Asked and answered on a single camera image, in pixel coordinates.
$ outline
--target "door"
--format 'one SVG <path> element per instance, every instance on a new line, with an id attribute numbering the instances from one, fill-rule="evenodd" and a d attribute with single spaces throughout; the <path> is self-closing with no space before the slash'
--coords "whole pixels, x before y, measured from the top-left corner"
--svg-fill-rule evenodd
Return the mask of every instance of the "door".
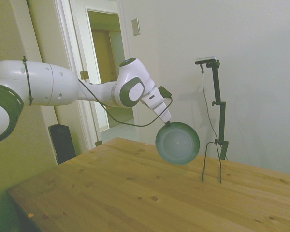
<path id="1" fill-rule="evenodd" d="M 118 59 L 117 50 L 113 51 L 111 41 L 118 42 L 120 35 L 119 18 L 117 15 L 117 3 L 115 1 L 103 0 L 70 0 L 73 20 L 80 50 L 82 50 L 82 63 L 88 70 L 91 83 L 104 83 L 117 79 L 117 70 L 114 62 L 114 51 L 116 51 L 116 62 L 125 60 L 123 45 L 121 42 L 122 57 Z M 104 131 L 119 123 L 115 122 L 105 110 L 97 103 L 92 103 L 98 118 L 100 131 Z M 112 107 L 108 109 L 119 121 L 133 119 L 132 109 Z"/>
<path id="2" fill-rule="evenodd" d="M 115 72 L 109 32 L 93 30 L 92 37 L 95 45 L 101 83 L 116 81 L 117 75 Z"/>

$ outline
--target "table top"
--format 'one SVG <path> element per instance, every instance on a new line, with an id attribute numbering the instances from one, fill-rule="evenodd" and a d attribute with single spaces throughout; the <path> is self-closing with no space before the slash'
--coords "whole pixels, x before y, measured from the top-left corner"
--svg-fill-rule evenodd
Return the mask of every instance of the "table top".
<path id="1" fill-rule="evenodd" d="M 116 138 L 9 190 L 43 232 L 290 232 L 290 174 Z"/>

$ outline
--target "light switch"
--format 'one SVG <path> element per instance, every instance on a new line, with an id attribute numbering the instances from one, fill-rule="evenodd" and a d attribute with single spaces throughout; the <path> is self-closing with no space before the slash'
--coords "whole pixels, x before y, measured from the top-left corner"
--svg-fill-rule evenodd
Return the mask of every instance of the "light switch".
<path id="1" fill-rule="evenodd" d="M 139 19 L 138 18 L 132 20 L 132 29 L 133 29 L 133 35 L 134 36 L 141 34 L 140 25 L 139 25 Z"/>

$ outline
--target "speaker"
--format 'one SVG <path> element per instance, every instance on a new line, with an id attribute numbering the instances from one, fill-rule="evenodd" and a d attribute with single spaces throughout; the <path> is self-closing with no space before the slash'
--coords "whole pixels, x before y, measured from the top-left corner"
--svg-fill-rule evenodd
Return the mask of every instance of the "speaker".
<path id="1" fill-rule="evenodd" d="M 76 157 L 68 126 L 56 124 L 50 126 L 49 131 L 57 154 L 58 164 Z"/>

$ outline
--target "plate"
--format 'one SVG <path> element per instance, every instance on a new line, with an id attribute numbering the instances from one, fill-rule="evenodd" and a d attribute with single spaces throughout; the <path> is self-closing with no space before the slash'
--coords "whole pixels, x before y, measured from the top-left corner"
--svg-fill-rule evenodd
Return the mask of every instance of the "plate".
<path id="1" fill-rule="evenodd" d="M 200 139 L 191 126 L 182 122 L 171 122 L 159 130 L 156 148 L 167 162 L 187 164 L 196 158 L 200 149 Z"/>

